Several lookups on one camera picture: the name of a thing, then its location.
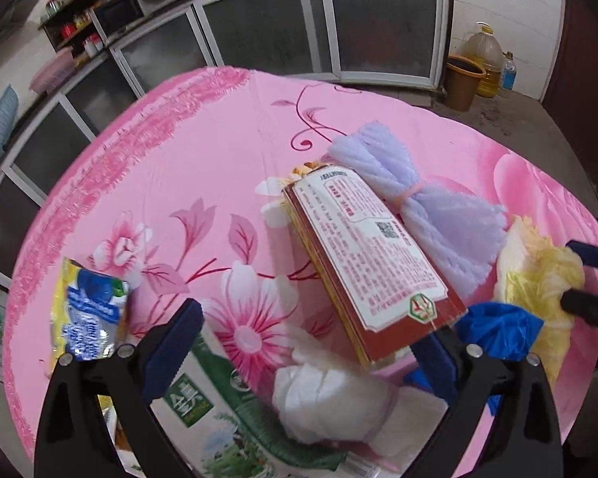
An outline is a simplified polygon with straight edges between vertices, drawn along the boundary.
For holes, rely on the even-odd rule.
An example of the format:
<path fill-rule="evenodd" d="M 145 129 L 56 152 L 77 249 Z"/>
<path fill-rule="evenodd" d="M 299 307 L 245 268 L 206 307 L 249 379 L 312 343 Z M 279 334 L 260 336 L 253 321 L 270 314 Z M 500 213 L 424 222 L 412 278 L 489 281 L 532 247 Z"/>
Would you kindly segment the black microwave oven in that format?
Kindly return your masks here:
<path fill-rule="evenodd" d="M 104 42 L 121 33 L 127 26 L 143 18 L 138 0 L 110 0 L 89 10 L 99 36 Z"/>

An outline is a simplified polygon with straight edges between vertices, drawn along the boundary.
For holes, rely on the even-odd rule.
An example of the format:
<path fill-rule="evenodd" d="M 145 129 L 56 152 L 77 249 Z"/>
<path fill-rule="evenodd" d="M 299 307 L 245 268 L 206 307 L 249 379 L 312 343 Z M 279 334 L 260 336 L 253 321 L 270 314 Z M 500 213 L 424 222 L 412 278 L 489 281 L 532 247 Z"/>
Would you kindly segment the yellow cabbage leaf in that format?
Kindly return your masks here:
<path fill-rule="evenodd" d="M 561 308 L 561 299 L 565 291 L 580 290 L 586 283 L 580 257 L 568 247 L 554 245 L 528 217 L 516 216 L 500 251 L 496 275 L 495 301 L 519 306 L 543 321 L 530 350 L 540 357 L 554 385 L 575 326 L 575 318 Z"/>

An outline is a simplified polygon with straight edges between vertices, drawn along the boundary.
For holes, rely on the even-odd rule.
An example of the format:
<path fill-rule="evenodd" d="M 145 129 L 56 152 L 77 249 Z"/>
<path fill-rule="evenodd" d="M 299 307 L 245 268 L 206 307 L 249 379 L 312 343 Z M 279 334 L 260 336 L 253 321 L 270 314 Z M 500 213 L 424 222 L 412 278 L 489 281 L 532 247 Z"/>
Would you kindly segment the red white cardboard box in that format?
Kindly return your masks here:
<path fill-rule="evenodd" d="M 283 196 L 363 367 L 390 364 L 466 314 L 428 251 L 354 170 L 320 166 Z"/>

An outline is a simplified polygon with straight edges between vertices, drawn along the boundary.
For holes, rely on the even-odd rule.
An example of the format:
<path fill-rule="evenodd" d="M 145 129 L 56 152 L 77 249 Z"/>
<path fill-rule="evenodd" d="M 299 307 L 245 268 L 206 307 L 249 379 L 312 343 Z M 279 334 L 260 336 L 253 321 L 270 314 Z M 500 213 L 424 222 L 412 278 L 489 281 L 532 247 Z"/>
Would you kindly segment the blue rubber glove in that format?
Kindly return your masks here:
<path fill-rule="evenodd" d="M 448 404 L 458 397 L 460 352 L 475 344 L 496 359 L 521 361 L 537 340 L 543 321 L 519 306 L 481 302 L 470 306 L 454 327 L 444 326 L 413 343 L 418 368 L 404 383 L 431 393 Z"/>

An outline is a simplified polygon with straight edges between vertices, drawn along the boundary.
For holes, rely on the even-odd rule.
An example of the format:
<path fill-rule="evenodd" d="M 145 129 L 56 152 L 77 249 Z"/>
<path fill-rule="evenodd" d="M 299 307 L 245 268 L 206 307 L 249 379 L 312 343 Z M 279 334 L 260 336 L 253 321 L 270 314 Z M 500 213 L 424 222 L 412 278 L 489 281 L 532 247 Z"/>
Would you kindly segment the lilac foam fruit net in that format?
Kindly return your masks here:
<path fill-rule="evenodd" d="M 504 206 L 426 182 L 404 143 L 379 122 L 337 138 L 328 156 L 393 206 L 460 298 L 486 282 L 507 234 Z"/>

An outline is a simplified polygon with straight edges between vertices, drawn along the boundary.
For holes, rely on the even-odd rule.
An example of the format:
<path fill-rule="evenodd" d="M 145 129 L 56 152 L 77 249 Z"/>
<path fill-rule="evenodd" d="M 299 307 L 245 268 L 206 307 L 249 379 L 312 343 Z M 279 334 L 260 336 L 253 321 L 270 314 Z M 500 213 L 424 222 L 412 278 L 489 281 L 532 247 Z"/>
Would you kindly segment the kitchen counter cabinets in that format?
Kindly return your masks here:
<path fill-rule="evenodd" d="M 197 68 L 436 91 L 455 0 L 176 0 L 115 40 L 18 126 L 0 155 L 0 286 L 48 193 L 135 100 Z"/>

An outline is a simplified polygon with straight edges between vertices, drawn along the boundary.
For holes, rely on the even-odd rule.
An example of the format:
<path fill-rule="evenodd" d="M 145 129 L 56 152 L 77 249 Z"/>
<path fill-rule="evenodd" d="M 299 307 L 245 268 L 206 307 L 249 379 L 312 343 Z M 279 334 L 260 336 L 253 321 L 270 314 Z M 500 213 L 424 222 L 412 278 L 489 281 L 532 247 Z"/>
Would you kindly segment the cooking oil jug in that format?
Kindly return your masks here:
<path fill-rule="evenodd" d="M 504 52 L 494 36 L 494 31 L 485 22 L 476 23 L 477 32 L 459 47 L 458 53 L 485 70 L 485 76 L 476 92 L 485 98 L 494 98 L 499 90 L 504 71 Z"/>

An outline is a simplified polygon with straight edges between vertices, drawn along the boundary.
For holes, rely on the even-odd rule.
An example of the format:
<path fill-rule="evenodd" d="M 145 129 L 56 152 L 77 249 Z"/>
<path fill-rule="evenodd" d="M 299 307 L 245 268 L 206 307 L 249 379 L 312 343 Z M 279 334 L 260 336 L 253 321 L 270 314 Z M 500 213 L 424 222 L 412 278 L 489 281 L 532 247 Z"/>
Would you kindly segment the pink floral tablecloth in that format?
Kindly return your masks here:
<path fill-rule="evenodd" d="M 530 218 L 557 244 L 598 244 L 598 221 L 519 154 L 399 100 L 237 68 L 175 76 L 116 118 L 37 213 L 7 302 L 3 376 L 32 451 L 51 370 L 50 309 L 62 262 L 134 285 L 127 330 L 143 335 L 186 298 L 207 303 L 222 352 L 264 390 L 308 332 L 354 352 L 282 205 L 302 163 L 370 122 L 387 125 L 425 181 Z"/>

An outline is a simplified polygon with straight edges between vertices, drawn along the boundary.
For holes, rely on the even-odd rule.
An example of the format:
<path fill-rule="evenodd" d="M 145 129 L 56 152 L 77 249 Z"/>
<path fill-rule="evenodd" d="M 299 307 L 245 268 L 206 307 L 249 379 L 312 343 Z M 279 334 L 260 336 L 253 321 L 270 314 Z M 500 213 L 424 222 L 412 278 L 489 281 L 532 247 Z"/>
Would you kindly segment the yellow blue candy bag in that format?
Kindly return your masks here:
<path fill-rule="evenodd" d="M 125 339 L 129 296 L 124 280 L 63 259 L 50 309 L 51 365 L 65 353 L 110 357 Z"/>

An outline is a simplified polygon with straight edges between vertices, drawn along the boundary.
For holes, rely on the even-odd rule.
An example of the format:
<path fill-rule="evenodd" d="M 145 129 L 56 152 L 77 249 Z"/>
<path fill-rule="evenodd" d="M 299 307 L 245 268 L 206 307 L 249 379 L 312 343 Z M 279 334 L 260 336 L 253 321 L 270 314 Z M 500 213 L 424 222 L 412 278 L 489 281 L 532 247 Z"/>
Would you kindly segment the pink plastic basin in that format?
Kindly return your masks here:
<path fill-rule="evenodd" d="M 59 88 L 74 71 L 72 47 L 64 47 L 35 73 L 29 88 L 37 95 L 51 93 Z"/>

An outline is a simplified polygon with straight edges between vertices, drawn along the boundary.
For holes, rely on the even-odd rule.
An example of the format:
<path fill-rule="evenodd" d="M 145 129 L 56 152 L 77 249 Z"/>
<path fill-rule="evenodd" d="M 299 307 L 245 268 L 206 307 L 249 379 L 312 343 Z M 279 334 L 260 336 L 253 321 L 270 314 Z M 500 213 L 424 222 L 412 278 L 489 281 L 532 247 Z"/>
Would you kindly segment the black spice shelf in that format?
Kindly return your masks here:
<path fill-rule="evenodd" d="M 59 51 L 72 45 L 92 25 L 89 12 L 112 0 L 62 0 L 55 13 L 47 12 L 38 26 L 45 33 L 51 47 Z"/>

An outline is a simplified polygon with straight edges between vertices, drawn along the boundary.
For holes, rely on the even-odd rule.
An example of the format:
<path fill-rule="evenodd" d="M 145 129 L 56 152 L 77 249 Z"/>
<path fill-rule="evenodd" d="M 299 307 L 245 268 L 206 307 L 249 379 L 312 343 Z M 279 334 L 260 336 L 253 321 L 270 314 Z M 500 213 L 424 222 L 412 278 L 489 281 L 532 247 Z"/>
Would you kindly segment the brown plastic bucket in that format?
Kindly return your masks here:
<path fill-rule="evenodd" d="M 444 79 L 444 104 L 456 111 L 468 111 L 478 84 L 485 76 L 484 68 L 471 59 L 459 55 L 449 55 Z"/>

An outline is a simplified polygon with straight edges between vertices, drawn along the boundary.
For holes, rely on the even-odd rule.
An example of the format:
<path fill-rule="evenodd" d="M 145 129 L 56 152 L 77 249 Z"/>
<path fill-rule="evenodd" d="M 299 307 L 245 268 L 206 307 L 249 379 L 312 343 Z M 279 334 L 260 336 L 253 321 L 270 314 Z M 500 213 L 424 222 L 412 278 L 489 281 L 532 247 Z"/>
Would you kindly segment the small blue water bottle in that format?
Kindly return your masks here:
<path fill-rule="evenodd" d="M 516 78 L 516 65 L 512 52 L 504 53 L 504 68 L 500 76 L 500 88 L 511 91 Z"/>

